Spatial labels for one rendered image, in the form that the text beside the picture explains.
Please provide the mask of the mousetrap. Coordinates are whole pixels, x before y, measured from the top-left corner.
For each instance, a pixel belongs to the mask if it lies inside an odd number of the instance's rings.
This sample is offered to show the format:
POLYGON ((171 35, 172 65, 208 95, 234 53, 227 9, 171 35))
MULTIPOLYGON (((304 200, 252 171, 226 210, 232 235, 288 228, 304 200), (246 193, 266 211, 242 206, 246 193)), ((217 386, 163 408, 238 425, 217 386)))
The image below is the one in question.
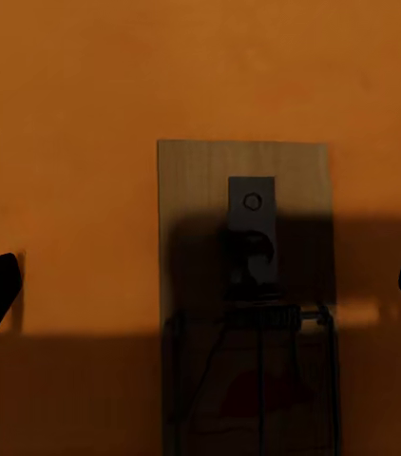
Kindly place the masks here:
POLYGON ((330 143, 157 152, 162 456, 343 456, 330 143))

